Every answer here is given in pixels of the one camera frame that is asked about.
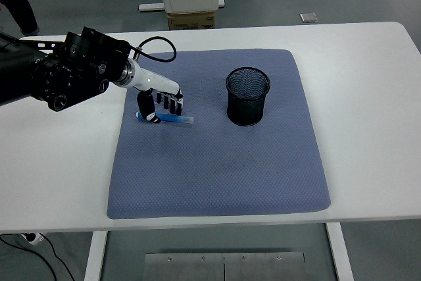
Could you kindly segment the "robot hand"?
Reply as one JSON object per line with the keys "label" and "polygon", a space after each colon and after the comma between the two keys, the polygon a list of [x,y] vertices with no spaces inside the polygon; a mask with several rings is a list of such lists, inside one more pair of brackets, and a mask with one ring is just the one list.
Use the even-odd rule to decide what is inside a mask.
{"label": "robot hand", "polygon": [[128,86],[139,91],[137,105],[143,119],[150,123],[161,122],[155,111],[155,103],[160,103],[161,100],[154,101],[154,91],[157,93],[157,97],[164,98],[163,107],[168,109],[170,114],[181,115],[184,97],[178,83],[146,70],[133,61],[130,61],[128,69],[130,70]]}

